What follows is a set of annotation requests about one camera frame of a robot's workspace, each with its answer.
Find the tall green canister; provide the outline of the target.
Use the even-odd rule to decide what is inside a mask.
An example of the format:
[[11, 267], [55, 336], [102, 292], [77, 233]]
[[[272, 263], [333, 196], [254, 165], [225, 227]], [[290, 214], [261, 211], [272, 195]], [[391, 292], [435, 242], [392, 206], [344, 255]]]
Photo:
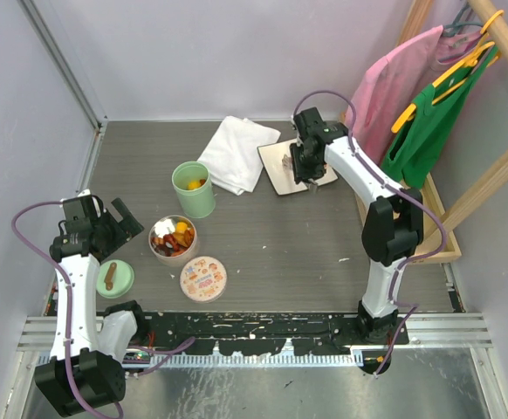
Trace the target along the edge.
[[[190, 182], [201, 179], [207, 180], [201, 188], [188, 190]], [[205, 165], [199, 161], [186, 161], [175, 168], [171, 181], [187, 217], [205, 218], [213, 212], [216, 200], [210, 172]]]

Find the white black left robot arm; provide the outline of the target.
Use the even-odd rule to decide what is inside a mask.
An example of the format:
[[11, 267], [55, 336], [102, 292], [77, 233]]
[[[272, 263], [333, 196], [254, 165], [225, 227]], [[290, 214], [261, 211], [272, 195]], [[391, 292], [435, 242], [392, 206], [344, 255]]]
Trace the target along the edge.
[[64, 200], [65, 218], [49, 248], [58, 280], [57, 327], [50, 359], [36, 368], [35, 382], [62, 417], [119, 404], [126, 393], [126, 349], [149, 336], [136, 301], [107, 309], [101, 324], [96, 320], [101, 262], [143, 230], [120, 199], [112, 205], [120, 220], [89, 191]]

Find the round silver tin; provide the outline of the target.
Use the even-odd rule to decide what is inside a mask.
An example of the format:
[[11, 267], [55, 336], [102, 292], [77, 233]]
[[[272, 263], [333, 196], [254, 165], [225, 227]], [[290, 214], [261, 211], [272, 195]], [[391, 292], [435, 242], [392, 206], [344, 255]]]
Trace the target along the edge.
[[175, 257], [175, 258], [164, 257], [164, 256], [158, 254], [154, 250], [156, 244], [153, 241], [153, 238], [158, 237], [158, 236], [156, 236], [154, 233], [154, 225], [153, 225], [153, 227], [151, 228], [151, 230], [148, 233], [149, 248], [154, 253], [154, 255], [166, 266], [171, 266], [171, 267], [184, 266], [189, 260], [191, 260], [192, 258], [195, 258], [198, 251], [199, 251], [199, 237], [198, 237], [197, 229], [196, 229], [195, 225], [185, 216], [178, 216], [178, 215], [165, 216], [164, 218], [162, 218], [160, 220], [163, 220], [163, 219], [171, 219], [172, 220], [173, 228], [174, 228], [172, 235], [175, 233], [176, 224], [178, 222], [185, 222], [189, 226], [188, 230], [191, 230], [195, 235], [194, 243], [189, 248], [187, 248], [189, 250], [186, 253], [182, 254], [179, 257]]

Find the brown glazed food piece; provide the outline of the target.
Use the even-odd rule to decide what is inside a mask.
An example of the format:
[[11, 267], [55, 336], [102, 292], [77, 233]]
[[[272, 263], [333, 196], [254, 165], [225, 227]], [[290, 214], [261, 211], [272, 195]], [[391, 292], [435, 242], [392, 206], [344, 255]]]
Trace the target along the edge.
[[185, 230], [184, 232], [175, 232], [173, 234], [176, 242], [183, 247], [189, 248], [195, 239], [195, 235], [191, 230]]

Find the yellow corn cob piece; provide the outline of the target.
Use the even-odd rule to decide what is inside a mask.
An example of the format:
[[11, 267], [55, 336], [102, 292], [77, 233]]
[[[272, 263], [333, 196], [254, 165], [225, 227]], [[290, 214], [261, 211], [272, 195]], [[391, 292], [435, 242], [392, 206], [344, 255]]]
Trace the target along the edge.
[[176, 233], [184, 233], [187, 231], [189, 226], [185, 222], [178, 222], [175, 227]]

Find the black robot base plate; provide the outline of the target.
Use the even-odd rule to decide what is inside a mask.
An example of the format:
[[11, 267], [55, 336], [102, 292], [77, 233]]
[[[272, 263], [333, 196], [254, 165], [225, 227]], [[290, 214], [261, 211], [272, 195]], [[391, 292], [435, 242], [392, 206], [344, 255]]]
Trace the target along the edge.
[[364, 337], [356, 318], [344, 313], [150, 312], [138, 327], [131, 349], [168, 351], [192, 338], [186, 354], [224, 356], [276, 355], [288, 344], [296, 356], [349, 354], [352, 346], [391, 344], [396, 330], [392, 326]]

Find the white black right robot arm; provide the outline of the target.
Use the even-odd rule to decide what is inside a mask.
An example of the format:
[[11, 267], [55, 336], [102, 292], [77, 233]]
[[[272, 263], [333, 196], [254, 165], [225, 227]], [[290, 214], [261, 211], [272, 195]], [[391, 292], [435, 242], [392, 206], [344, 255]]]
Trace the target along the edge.
[[361, 242], [370, 259], [367, 289], [359, 301], [355, 330], [375, 344], [396, 328], [399, 286], [394, 276], [423, 240], [422, 194], [391, 180], [364, 153], [340, 122], [325, 122], [317, 108], [292, 117], [297, 140], [290, 146], [293, 180], [314, 184], [332, 168], [367, 207]]

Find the red drumstick food piece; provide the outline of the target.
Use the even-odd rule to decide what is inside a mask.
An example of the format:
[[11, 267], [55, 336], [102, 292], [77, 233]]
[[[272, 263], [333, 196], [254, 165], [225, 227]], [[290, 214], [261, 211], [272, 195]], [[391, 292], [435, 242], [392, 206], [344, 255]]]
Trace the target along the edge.
[[166, 234], [163, 237], [154, 237], [153, 241], [158, 246], [165, 246], [172, 251], [180, 250], [180, 244], [176, 241], [172, 234]]

